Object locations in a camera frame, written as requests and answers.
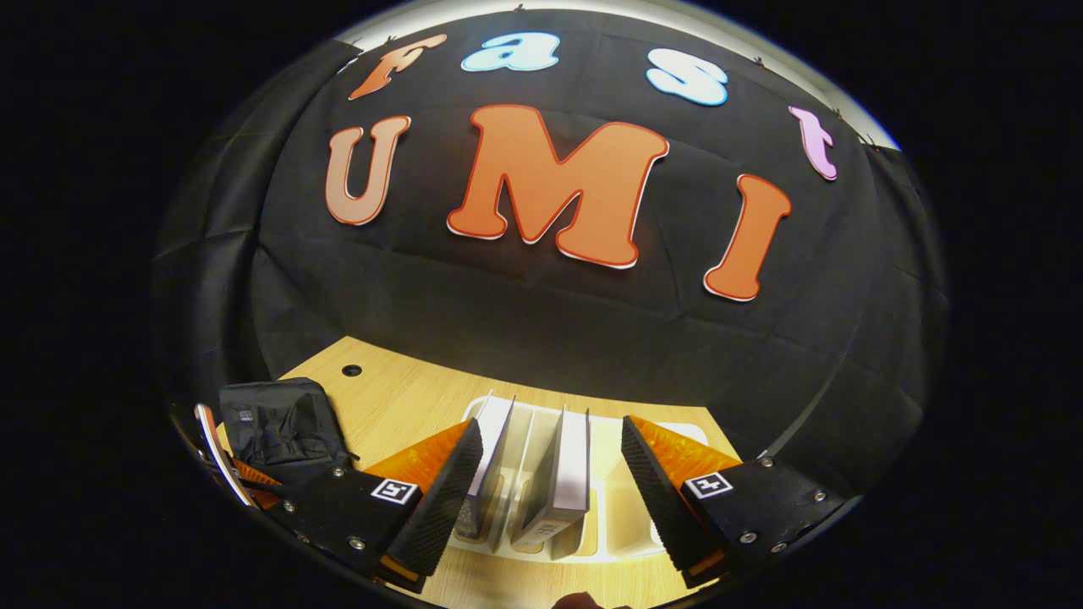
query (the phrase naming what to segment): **table surface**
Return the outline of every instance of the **table surface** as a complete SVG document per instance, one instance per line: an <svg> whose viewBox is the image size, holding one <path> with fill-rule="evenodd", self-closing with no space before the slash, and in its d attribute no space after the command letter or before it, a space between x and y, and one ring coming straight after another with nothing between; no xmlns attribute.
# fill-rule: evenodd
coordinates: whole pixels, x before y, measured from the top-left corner
<svg viewBox="0 0 1083 609"><path fill-rule="evenodd" d="M362 374L347 376L354 364ZM319 383L330 399L345 437L347 449L361 457L358 469L442 431L462 419L471 400L518 396L518 400L559 410L621 418L636 415L650 420L691 423L707 443L739 458L706 409L623 402L550 391L507 383L432 364L343 337L283 375ZM223 445L229 445L219 426ZM627 605L653 607L694 592L665 553L588 565L511 560L448 546L421 594L401 591L452 609L508 607L549 609L565 594L587 591L605 608Z"/></svg>

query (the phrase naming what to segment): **black bag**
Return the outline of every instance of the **black bag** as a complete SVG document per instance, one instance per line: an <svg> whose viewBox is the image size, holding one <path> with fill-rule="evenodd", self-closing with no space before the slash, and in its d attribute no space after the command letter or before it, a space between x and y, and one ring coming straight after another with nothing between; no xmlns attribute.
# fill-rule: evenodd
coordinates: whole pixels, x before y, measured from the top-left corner
<svg viewBox="0 0 1083 609"><path fill-rule="evenodd" d="M227 385L219 390L233 456L286 485L347 467L338 418L324 388L309 378Z"/></svg>

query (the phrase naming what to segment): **orange letter m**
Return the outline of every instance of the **orange letter m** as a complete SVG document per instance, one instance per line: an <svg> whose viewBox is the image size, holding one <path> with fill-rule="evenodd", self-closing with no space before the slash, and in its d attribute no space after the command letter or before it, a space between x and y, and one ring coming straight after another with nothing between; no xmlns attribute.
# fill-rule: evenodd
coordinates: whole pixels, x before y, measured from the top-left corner
<svg viewBox="0 0 1083 609"><path fill-rule="evenodd" d="M665 138L636 125L609 122L560 160L542 114L533 107L484 106L470 120L481 129L481 141L462 206L447 216L453 233L503 236L508 221L497 202L507 183L524 242L540 239L579 197L572 223L557 233L557 248L617 269L636 263L639 250L631 233L639 199L654 161L669 152Z"/></svg>

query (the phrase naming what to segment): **white book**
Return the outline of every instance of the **white book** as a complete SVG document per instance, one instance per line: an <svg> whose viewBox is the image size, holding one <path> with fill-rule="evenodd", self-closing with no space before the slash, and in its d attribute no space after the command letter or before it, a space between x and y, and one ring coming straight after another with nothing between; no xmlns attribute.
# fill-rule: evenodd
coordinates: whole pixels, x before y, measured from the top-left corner
<svg viewBox="0 0 1083 609"><path fill-rule="evenodd" d="M492 401L493 392L485 397L485 402L474 417L481 430L482 455L474 472L473 481L467 491L459 517L455 521L455 532L469 539L481 535L485 521L485 513L493 501L496 482L500 477L500 458L504 453L505 438L508 435L508 423L511 420L511 402Z"/></svg>
<svg viewBox="0 0 1083 609"><path fill-rule="evenodd" d="M590 509L590 412L560 413L557 429L520 500L522 527L511 543L533 546L574 524Z"/></svg>

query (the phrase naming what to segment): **black fabric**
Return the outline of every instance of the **black fabric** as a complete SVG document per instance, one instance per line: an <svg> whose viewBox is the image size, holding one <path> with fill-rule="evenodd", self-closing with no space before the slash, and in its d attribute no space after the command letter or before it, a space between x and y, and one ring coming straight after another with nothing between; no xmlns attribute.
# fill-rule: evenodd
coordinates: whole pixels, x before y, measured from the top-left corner
<svg viewBox="0 0 1083 609"><path fill-rule="evenodd" d="M529 30L561 38L558 64L526 73L459 68L485 40ZM274 378L351 335L508 381L706 406L746 458L820 394L806 432L788 448L800 458L788 461L808 463L840 489L871 484L921 420L947 311L935 226L902 156L863 145L832 108L769 69L654 24L507 12L405 36L387 50L436 34L447 41L358 100L347 98L383 49L335 74L356 51L329 43L302 60L312 75L264 93L292 114L274 126L280 150L260 152L257 173L269 179L231 184L230 200L250 202L244 213L229 213L239 232L205 230L184 252L167 244L156 264L169 295L200 295L162 318L183 320L165 346L185 362L179 383L204 396L229 381ZM720 66L729 99L708 107L655 90L645 78L654 48ZM641 199L634 268L557 250L554 234L574 205L534 245L514 222L496 241L447 230L478 146L470 114L498 103L537 107L561 157L610 121L669 141ZM813 113L832 134L835 181L810 166L788 105ZM394 115L413 122L400 138L380 216L364 226L338 223L324 199L330 137ZM351 160L352 193L365 190L370 151L366 133ZM703 287L740 216L742 173L771 181L793 204L749 302ZM225 212L220 207L235 205L213 189L196 191L167 223L211 225ZM499 209L512 217L506 191Z"/></svg>
<svg viewBox="0 0 1083 609"><path fill-rule="evenodd" d="M151 284L155 367L177 400L220 416L219 387L272 378L247 287L260 210L297 116L356 54L336 41L314 49L255 92L193 159L162 220Z"/></svg>
<svg viewBox="0 0 1083 609"><path fill-rule="evenodd" d="M318 383L290 378L223 387L219 406L234 457L286 485L303 485L350 455Z"/></svg>

